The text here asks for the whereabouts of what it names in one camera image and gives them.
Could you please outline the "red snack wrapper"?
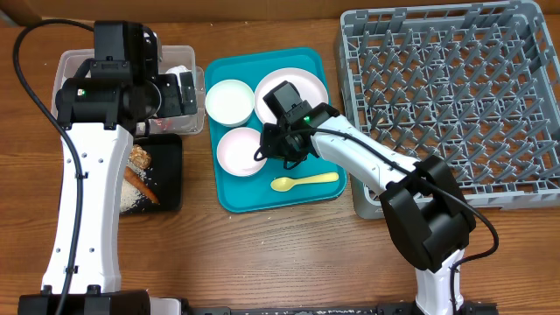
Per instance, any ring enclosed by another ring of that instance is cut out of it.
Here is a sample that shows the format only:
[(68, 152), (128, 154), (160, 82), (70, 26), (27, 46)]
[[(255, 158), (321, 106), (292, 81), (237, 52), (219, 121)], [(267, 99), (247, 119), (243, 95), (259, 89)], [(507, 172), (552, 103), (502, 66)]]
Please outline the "red snack wrapper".
[(174, 133), (174, 126), (171, 118), (150, 119), (146, 123), (146, 128), (150, 134)]

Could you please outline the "white napkin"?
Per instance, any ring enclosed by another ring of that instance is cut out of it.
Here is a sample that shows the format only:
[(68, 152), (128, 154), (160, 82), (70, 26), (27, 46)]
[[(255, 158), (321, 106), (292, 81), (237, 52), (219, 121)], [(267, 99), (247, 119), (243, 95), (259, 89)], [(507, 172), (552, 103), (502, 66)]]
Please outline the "white napkin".
[(165, 73), (166, 74), (175, 74), (177, 76), (180, 76), (182, 73), (190, 73), (190, 72), (191, 72), (191, 70), (188, 69), (186, 66), (179, 65), (179, 66), (171, 67)]

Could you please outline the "white bowl with rice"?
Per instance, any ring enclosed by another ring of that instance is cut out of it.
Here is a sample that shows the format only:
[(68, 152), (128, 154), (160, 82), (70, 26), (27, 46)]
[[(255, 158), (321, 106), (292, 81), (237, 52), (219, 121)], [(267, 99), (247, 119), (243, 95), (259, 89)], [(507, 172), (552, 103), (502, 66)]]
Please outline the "white bowl with rice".
[(222, 80), (206, 93), (206, 112), (218, 124), (240, 127), (252, 116), (255, 95), (251, 87), (241, 80)]

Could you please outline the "pink bowl with food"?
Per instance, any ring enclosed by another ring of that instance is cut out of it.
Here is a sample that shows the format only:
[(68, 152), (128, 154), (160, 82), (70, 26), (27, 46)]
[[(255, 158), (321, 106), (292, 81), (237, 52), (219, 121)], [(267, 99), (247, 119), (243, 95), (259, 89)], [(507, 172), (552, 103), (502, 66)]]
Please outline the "pink bowl with food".
[(261, 133), (248, 127), (228, 131), (219, 141), (216, 157), (220, 167), (230, 175), (249, 177), (259, 172), (267, 159), (261, 154), (255, 160), (260, 148)]

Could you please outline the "orange carrot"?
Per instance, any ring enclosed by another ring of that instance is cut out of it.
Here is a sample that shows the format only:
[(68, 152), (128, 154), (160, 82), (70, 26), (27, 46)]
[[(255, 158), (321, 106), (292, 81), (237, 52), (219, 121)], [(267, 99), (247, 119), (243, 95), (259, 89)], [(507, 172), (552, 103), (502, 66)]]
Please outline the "orange carrot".
[(124, 179), (134, 186), (143, 196), (154, 204), (159, 203), (157, 195), (138, 177), (138, 175), (128, 166), (124, 171)]

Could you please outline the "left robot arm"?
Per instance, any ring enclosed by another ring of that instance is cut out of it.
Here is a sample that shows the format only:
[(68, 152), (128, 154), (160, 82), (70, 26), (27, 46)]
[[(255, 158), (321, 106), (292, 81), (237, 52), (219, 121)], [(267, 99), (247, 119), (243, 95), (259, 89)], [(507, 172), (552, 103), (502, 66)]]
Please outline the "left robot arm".
[(98, 21), (94, 55), (65, 80), (46, 118), (59, 132), (64, 169), (55, 243), (41, 291), (21, 314), (185, 314), (184, 299), (122, 290), (117, 255), (121, 189), (139, 123), (197, 112), (192, 72), (161, 73), (147, 26)]

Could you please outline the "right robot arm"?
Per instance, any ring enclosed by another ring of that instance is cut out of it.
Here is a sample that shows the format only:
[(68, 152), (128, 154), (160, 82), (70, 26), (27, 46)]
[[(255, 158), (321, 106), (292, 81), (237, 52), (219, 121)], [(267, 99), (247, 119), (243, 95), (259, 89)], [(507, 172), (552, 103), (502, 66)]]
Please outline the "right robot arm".
[(334, 107), (311, 106), (287, 80), (263, 100), (276, 122), (264, 125), (255, 158), (292, 169), (313, 155), (349, 172), (377, 196), (392, 242), (416, 270), (413, 312), (468, 313), (458, 272), (476, 223), (447, 163), (391, 150)]

